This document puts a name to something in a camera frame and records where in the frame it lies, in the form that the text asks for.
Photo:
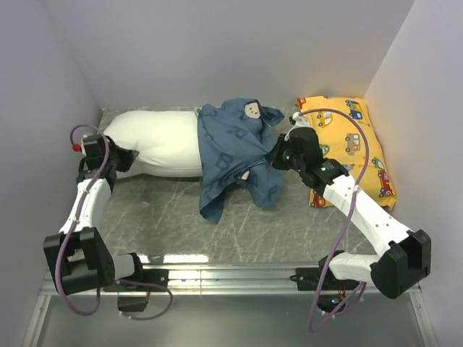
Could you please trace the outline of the white pillow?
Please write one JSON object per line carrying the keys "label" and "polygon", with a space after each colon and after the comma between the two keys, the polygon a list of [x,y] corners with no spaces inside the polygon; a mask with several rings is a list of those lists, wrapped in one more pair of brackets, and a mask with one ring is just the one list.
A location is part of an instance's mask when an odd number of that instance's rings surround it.
{"label": "white pillow", "polygon": [[114,118],[104,134],[138,156],[118,179],[147,174],[169,178],[202,176],[195,111],[128,111]]}

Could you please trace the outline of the blue cartoon mouse pillowcase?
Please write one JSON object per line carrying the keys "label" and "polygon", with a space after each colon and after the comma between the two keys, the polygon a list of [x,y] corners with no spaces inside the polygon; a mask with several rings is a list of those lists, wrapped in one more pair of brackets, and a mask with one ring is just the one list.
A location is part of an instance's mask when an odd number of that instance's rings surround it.
{"label": "blue cartoon mouse pillowcase", "polygon": [[234,98],[215,107],[205,104],[197,112],[197,139],[202,177],[200,215],[212,222],[221,219],[226,189],[246,189],[259,208],[276,204],[283,176],[266,160],[276,144],[272,127],[285,115],[256,99]]}

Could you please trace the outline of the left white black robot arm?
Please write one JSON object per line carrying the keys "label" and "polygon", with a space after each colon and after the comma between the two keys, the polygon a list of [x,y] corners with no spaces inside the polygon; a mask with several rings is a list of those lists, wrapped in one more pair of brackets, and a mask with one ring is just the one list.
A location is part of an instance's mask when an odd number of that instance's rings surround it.
{"label": "left white black robot arm", "polygon": [[146,274],[134,252],[111,255],[98,231],[112,195],[117,172],[132,166],[137,151],[126,150],[110,137],[93,134],[82,139],[84,158],[77,177],[77,196],[65,224],[43,242],[43,251],[56,289],[64,295],[113,285],[120,280],[130,291],[145,284]]}

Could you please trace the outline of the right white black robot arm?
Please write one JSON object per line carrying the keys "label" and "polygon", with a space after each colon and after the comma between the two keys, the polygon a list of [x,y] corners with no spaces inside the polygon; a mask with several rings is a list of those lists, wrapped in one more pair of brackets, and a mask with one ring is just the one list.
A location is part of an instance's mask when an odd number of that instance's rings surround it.
{"label": "right white black robot arm", "polygon": [[374,254],[333,250],[319,262],[318,280],[333,289],[343,282],[375,286],[395,299],[430,275],[431,239],[412,231],[375,202],[337,160],[324,158],[310,127],[280,134],[266,156],[272,168],[295,171],[302,182],[347,217],[374,248]]}

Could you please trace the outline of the yellow car print pillow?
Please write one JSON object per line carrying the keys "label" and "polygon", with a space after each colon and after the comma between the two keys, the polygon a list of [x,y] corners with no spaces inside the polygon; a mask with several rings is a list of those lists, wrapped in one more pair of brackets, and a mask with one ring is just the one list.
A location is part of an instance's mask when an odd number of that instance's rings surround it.
{"label": "yellow car print pillow", "polygon": [[366,166],[361,188],[381,207],[391,210],[396,193],[375,135],[368,105],[361,98],[296,99],[301,112],[316,131],[325,158],[335,159],[357,178]]}

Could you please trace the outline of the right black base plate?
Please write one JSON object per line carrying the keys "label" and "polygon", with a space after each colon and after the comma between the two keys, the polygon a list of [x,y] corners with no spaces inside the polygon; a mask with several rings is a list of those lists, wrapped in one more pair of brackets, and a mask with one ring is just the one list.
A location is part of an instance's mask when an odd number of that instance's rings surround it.
{"label": "right black base plate", "polygon": [[[291,275],[289,279],[297,284],[298,291],[315,291],[318,287],[322,269],[321,267],[298,267],[295,269],[295,274]],[[359,284],[355,280],[338,280],[330,270],[327,270],[321,290],[353,290]]]}

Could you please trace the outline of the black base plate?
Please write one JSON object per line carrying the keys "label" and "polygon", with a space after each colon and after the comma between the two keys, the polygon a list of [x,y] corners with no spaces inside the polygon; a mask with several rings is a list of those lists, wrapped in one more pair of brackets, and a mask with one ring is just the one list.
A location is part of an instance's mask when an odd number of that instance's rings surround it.
{"label": "black base plate", "polygon": [[[298,267],[295,269],[295,274],[291,275],[289,279],[297,284],[298,291],[315,291],[318,287],[322,269],[321,267]],[[353,290],[359,284],[355,280],[338,280],[330,270],[327,270],[321,290]]]}
{"label": "black base plate", "polygon": [[[163,288],[168,287],[169,282],[169,270],[167,269],[155,269],[148,268],[144,269],[141,275],[141,278],[129,277],[127,280],[138,282],[138,283],[148,283],[156,284]],[[152,288],[140,285],[127,284],[123,282],[114,283],[110,286],[103,287],[105,292],[163,292],[161,288]]]}

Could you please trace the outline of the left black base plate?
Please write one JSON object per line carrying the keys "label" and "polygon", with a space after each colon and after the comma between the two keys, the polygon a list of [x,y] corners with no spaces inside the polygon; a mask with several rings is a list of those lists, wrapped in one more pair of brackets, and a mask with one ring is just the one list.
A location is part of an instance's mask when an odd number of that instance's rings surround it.
{"label": "left black base plate", "polygon": [[[138,283],[148,283],[156,284],[163,288],[168,287],[169,282],[169,270],[167,269],[155,269],[148,268],[144,269],[141,275],[141,278],[129,277],[127,280],[138,282]],[[140,285],[127,284],[123,282],[114,283],[110,286],[103,287],[105,292],[163,292],[161,288],[152,288]]]}

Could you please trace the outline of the aluminium mounting rail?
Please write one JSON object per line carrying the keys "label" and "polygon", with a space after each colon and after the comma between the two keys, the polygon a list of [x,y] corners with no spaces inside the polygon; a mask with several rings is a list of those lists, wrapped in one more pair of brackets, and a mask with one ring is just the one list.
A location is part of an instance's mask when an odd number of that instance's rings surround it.
{"label": "aluminium mounting rail", "polygon": [[167,288],[174,295],[289,295],[314,292],[298,291],[297,284],[289,279],[298,267],[318,266],[291,263],[189,263],[145,265],[144,269],[169,270]]}

